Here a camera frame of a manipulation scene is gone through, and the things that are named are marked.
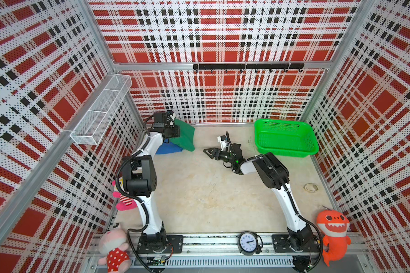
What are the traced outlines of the blue tank top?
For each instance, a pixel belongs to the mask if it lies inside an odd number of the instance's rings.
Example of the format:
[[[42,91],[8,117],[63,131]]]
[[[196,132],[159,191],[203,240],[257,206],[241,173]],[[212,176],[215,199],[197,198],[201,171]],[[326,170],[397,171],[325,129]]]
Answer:
[[[178,145],[170,142],[164,142],[161,144],[156,152],[157,155],[164,155],[164,154],[173,154],[176,152],[182,152],[183,148],[179,147]]]

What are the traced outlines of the green tank top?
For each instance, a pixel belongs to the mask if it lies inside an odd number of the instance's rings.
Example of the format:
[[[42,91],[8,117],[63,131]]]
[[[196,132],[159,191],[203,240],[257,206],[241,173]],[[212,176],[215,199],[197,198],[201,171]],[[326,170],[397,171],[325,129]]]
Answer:
[[[175,119],[175,125],[179,126],[180,136],[177,138],[170,138],[170,142],[176,144],[180,148],[193,152],[194,146],[194,133],[195,128],[188,123],[185,123],[179,119]]]

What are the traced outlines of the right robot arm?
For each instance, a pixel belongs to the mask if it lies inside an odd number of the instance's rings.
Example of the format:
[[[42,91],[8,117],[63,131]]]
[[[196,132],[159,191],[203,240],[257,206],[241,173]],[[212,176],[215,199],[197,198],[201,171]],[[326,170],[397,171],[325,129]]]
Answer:
[[[263,184],[272,190],[284,213],[289,233],[289,246],[296,252],[307,248],[308,243],[315,241],[313,224],[305,219],[293,197],[290,187],[288,169],[271,153],[256,155],[248,159],[243,157],[241,145],[234,143],[228,147],[204,149],[210,158],[229,163],[234,174],[247,175],[256,173]]]

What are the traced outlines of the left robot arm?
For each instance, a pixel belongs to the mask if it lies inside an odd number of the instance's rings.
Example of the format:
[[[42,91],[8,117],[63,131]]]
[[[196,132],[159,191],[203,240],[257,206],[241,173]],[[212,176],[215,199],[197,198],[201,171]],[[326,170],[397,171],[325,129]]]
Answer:
[[[154,124],[147,127],[150,118],[143,123],[142,140],[135,152],[122,160],[115,183],[120,194],[132,199],[138,206],[143,227],[132,229],[132,232],[141,234],[140,246],[154,253],[162,253],[169,243],[153,197],[157,187],[153,158],[165,140],[179,137],[181,131],[175,124],[172,110],[154,113],[151,118]]]

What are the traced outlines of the green plastic basket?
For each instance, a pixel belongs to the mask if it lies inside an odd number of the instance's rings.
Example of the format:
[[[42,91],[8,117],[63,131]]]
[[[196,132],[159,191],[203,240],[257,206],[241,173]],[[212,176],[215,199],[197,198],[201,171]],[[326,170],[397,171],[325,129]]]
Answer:
[[[255,145],[261,154],[305,158],[319,152],[314,130],[299,121],[258,119],[254,123]]]

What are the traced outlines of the pink plush with yellow glasses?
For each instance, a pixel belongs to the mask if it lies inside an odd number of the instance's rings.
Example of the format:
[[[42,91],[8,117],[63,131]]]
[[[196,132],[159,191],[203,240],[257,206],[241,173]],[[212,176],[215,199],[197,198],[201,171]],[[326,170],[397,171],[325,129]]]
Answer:
[[[126,211],[126,210],[132,210],[132,209],[137,208],[137,204],[135,200],[122,195],[118,191],[115,181],[112,182],[112,185],[113,185],[113,197],[118,199],[118,203],[116,205],[116,208],[118,211]]]

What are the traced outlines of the small black analog clock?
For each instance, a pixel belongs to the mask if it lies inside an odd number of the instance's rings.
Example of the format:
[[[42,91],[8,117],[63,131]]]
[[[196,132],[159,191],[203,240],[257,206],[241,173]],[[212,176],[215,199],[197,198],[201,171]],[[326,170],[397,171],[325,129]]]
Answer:
[[[243,255],[260,254],[263,247],[262,238],[255,232],[245,231],[238,236],[238,249]]]

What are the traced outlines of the pink plush with strawberry dress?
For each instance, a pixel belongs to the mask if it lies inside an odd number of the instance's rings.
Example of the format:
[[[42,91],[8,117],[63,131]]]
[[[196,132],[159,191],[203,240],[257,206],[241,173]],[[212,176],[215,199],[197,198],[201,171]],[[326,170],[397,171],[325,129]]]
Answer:
[[[107,266],[109,273],[125,273],[132,265],[128,248],[126,233],[117,223],[99,241],[98,249],[102,257],[98,260],[98,265]]]

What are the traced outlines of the red shark plush toy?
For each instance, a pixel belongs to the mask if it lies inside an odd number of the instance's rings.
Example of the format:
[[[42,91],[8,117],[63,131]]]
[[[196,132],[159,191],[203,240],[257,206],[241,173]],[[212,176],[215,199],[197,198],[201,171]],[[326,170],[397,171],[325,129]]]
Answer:
[[[329,267],[331,261],[341,260],[345,256],[347,247],[351,244],[347,235],[350,222],[341,212],[324,210],[318,214],[316,224],[324,234],[322,244],[328,249],[323,250],[322,256]]]

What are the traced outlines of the black hook rail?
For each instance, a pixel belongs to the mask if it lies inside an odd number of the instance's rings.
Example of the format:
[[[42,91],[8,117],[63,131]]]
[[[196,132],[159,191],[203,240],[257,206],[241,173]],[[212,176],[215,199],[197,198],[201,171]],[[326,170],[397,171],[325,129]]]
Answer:
[[[301,71],[304,67],[304,63],[240,63],[240,64],[193,64],[192,65],[193,70],[198,71],[198,70],[208,70],[208,71],[215,71],[215,70],[238,70],[238,71],[243,71],[243,70],[283,70],[284,72],[290,70],[290,69],[296,69],[298,71]]]

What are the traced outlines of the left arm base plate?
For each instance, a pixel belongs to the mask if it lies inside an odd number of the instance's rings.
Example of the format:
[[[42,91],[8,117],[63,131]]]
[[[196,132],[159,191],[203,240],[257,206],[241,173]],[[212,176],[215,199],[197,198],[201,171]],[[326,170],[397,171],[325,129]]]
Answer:
[[[182,249],[182,235],[144,234],[139,239],[137,252],[139,254],[179,254]]]

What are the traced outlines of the aluminium front rail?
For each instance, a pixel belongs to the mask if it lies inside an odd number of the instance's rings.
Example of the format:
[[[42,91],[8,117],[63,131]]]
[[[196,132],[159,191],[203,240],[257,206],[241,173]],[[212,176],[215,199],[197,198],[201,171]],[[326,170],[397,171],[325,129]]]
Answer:
[[[312,253],[276,253],[272,245],[273,233],[258,233],[264,247],[260,254],[243,255],[238,249],[238,233],[184,233],[169,234],[183,236],[183,249],[179,254],[139,254],[140,258],[154,271],[167,268],[163,273],[180,272],[225,272],[229,268],[233,272],[290,272],[295,273],[295,259],[301,265],[313,263],[318,254]],[[325,266],[323,260],[310,273],[379,273],[369,257],[369,250],[363,238],[354,232],[348,233],[351,245],[347,247],[345,257]],[[138,247],[139,235],[131,235],[134,246]],[[107,272],[107,266],[99,266],[102,255],[97,250],[101,235],[97,235],[91,243],[90,252],[80,273]]]

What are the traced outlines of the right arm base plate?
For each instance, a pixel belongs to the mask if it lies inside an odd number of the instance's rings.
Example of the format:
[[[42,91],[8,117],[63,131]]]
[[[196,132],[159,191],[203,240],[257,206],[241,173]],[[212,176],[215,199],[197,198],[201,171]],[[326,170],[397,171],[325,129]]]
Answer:
[[[276,253],[314,253],[320,252],[320,244],[315,238],[308,240],[304,245],[297,246],[296,239],[291,235],[273,234],[272,245]]]

